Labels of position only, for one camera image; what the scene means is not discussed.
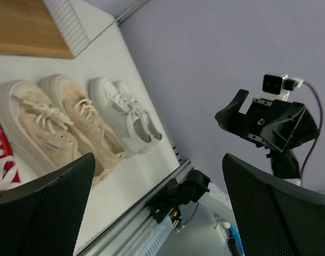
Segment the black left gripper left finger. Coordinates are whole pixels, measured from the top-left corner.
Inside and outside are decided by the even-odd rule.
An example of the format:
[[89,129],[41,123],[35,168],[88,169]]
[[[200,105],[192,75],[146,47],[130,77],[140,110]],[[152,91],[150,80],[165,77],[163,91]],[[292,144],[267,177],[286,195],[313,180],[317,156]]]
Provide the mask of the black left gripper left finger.
[[88,153],[0,193],[0,255],[73,255],[94,171]]

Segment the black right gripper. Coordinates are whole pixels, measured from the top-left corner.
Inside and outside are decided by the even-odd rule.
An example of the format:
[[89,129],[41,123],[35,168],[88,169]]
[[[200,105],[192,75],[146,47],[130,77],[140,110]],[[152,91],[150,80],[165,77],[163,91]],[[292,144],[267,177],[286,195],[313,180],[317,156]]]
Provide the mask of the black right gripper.
[[233,100],[216,113],[219,127],[229,133],[275,152],[285,152],[314,140],[319,129],[306,106],[299,102],[267,101],[254,98],[246,112],[240,113],[249,92],[240,89]]

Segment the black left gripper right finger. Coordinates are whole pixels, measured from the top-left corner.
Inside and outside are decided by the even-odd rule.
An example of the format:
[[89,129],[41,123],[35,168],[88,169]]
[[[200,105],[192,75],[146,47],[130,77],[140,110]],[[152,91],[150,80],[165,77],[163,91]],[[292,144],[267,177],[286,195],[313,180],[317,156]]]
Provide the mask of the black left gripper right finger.
[[325,195],[226,154],[223,174],[246,255],[325,255]]

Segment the red canvas sneaker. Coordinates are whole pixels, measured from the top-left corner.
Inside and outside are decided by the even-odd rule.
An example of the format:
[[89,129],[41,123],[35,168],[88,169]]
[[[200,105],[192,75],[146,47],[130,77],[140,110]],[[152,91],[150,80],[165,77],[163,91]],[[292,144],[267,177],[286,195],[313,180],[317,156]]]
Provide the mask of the red canvas sneaker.
[[0,120],[0,193],[21,183],[17,161]]

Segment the beige platform sneaker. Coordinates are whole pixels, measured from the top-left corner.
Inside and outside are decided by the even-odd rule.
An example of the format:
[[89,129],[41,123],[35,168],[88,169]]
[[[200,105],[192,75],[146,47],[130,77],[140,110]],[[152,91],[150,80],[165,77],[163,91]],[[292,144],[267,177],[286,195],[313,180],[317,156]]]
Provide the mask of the beige platform sneaker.
[[14,152],[40,177],[78,159],[72,121],[28,81],[0,85],[0,119]]
[[124,158],[124,147],[112,128],[100,117],[85,91],[73,79],[62,74],[50,75],[39,86],[73,122],[69,130],[77,139],[79,151],[94,154],[96,169],[93,185],[96,186]]

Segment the white grey sneaker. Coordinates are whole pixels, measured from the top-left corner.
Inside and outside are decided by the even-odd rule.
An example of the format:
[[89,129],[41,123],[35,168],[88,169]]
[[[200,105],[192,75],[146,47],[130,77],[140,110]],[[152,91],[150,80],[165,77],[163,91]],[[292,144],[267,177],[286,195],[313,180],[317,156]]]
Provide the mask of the white grey sneaker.
[[149,112],[126,82],[97,77],[90,82],[88,93],[99,115],[124,147],[126,158],[144,154],[162,140]]

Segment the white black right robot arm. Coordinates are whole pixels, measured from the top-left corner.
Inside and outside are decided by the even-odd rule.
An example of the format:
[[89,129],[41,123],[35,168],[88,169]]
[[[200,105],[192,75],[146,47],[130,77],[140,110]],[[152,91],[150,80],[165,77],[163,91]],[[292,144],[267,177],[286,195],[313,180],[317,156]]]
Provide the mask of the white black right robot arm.
[[219,127],[269,150],[273,175],[300,184],[300,166],[293,149],[317,139],[319,128],[304,104],[254,98],[247,112],[240,108],[249,92],[240,89],[232,101],[216,113]]

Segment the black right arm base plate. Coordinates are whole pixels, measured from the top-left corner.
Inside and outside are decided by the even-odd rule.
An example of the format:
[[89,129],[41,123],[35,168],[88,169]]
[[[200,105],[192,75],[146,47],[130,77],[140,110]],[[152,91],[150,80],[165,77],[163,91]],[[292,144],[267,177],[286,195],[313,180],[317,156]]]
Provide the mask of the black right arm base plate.
[[154,220],[161,223],[170,210],[176,206],[196,203],[206,192],[210,178],[199,170],[190,170],[178,183],[172,178],[147,203]]

